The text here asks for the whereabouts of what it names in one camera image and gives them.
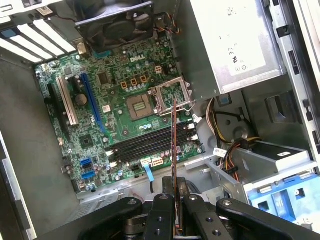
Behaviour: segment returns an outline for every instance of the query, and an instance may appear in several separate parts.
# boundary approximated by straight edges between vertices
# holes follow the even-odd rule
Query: black case fan
[[[96,53],[149,39],[154,35],[154,3],[104,0],[75,9],[77,30]]]

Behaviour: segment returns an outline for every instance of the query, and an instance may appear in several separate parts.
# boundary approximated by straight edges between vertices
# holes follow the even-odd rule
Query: blue sata port
[[[96,174],[95,174],[95,171],[88,171],[84,174],[81,175],[82,179],[89,179],[89,178],[92,178],[94,177]]]
[[[87,159],[84,159],[80,162],[80,165],[81,166],[84,166],[84,165],[88,165],[88,164],[91,164],[92,161],[91,161],[91,158],[87,158]]]

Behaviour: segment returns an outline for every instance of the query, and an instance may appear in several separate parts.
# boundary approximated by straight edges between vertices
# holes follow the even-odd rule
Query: green motherboard
[[[166,37],[103,57],[74,53],[38,65],[35,72],[61,147],[63,170],[76,193],[138,177],[145,172],[143,164],[151,171],[171,165],[171,114],[157,114],[150,91],[180,77]],[[161,95],[167,108],[174,99],[186,101],[179,82],[161,88]],[[181,132],[187,130],[178,147],[179,160],[185,161],[202,149],[192,139],[195,130],[188,131],[191,114],[182,110],[177,118]]]

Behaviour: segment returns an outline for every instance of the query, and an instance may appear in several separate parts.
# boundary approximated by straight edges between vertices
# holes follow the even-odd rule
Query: dell logo
[[[143,59],[146,59],[146,57],[141,54],[141,55],[138,55],[138,56],[135,56],[135,57],[131,57],[130,58],[130,62],[134,63],[136,61],[140,61],[140,60],[143,60]]]

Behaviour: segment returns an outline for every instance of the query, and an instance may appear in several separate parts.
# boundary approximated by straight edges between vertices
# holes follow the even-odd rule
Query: black connector
[[[228,175],[234,174],[235,172],[237,172],[239,170],[239,168],[237,166],[234,166],[228,170],[226,170],[225,168],[222,169],[225,173],[227,173]]]

